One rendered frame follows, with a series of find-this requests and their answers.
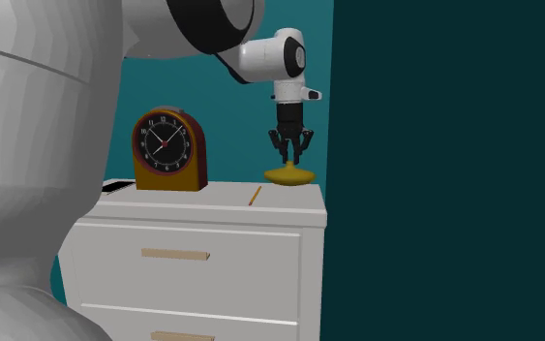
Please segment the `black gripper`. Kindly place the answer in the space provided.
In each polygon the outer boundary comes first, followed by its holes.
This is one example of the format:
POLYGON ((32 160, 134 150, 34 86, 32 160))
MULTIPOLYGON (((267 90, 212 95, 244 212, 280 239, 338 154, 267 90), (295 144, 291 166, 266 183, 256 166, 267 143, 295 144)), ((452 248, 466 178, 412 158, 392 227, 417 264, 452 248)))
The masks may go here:
POLYGON ((282 162, 285 164, 288 160, 288 141, 292 139, 293 145, 293 163, 298 165, 300 156, 306 150, 314 136, 312 130, 303 129, 303 104, 278 104, 277 112, 277 130, 269 130, 268 136, 275 149, 282 156, 282 162))

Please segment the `yellow squat vase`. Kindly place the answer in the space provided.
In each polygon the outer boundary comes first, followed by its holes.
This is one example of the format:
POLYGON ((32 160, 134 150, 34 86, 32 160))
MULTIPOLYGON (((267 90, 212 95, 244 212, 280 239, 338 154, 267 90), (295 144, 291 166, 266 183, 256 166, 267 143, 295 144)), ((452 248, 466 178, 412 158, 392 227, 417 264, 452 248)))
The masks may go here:
POLYGON ((267 170, 264 178, 282 186, 300 186, 312 183, 316 175, 309 170, 297 168, 292 161, 287 161, 281 168, 267 170))

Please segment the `orange arched table clock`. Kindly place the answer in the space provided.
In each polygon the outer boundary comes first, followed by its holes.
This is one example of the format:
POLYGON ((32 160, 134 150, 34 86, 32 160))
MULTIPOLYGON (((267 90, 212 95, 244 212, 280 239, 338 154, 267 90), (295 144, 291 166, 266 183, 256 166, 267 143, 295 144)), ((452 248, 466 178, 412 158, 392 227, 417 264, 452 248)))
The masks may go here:
POLYGON ((198 192, 208 185, 206 139, 185 110, 157 107, 132 132, 138 190, 198 192))

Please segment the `white chest of drawers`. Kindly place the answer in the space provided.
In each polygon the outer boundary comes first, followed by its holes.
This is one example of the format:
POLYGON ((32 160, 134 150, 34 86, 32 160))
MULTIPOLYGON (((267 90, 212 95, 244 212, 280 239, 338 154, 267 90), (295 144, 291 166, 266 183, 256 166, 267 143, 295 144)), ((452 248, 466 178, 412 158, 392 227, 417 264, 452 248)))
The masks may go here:
POLYGON ((67 303, 112 341, 320 341, 326 224, 316 184, 128 187, 66 237, 67 303))

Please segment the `black flat phone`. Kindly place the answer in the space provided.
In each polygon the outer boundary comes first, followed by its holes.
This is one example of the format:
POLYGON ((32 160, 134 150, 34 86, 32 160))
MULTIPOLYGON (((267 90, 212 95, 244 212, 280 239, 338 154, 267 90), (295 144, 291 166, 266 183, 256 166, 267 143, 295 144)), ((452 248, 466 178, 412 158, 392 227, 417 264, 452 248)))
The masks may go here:
POLYGON ((133 186, 135 184, 132 180, 116 180, 104 184, 102 187, 102 195, 110 195, 127 187, 133 186))

